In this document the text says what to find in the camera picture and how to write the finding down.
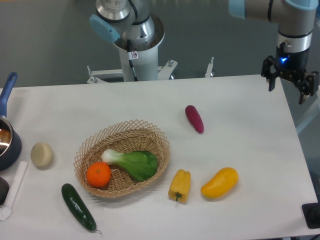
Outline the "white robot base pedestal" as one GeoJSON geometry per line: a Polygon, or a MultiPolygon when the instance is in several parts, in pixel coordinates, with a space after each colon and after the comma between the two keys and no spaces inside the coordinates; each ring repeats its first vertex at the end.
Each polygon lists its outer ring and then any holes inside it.
{"type": "Polygon", "coordinates": [[[125,82],[158,79],[158,47],[165,36],[162,21],[148,0],[98,0],[91,28],[118,49],[125,82]]]}

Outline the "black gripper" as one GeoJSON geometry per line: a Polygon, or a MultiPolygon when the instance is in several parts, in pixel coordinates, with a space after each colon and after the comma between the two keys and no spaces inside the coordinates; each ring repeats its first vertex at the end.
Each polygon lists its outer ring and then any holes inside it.
{"type": "Polygon", "coordinates": [[[300,52],[289,52],[289,45],[281,42],[276,49],[276,57],[268,56],[263,60],[260,75],[268,83],[268,91],[275,89],[276,78],[279,76],[290,82],[298,82],[300,91],[298,104],[301,105],[306,97],[313,96],[319,89],[320,73],[306,72],[309,49],[300,52]]]}

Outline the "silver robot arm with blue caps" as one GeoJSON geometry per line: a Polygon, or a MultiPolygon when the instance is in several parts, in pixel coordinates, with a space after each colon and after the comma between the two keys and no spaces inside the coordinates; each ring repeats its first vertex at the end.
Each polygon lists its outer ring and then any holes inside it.
{"type": "Polygon", "coordinates": [[[275,56],[263,60],[260,75],[269,91],[275,88],[276,78],[293,83],[300,92],[299,104],[319,89],[319,72],[306,70],[318,4],[317,0],[228,1],[234,17],[278,25],[275,56]]]}

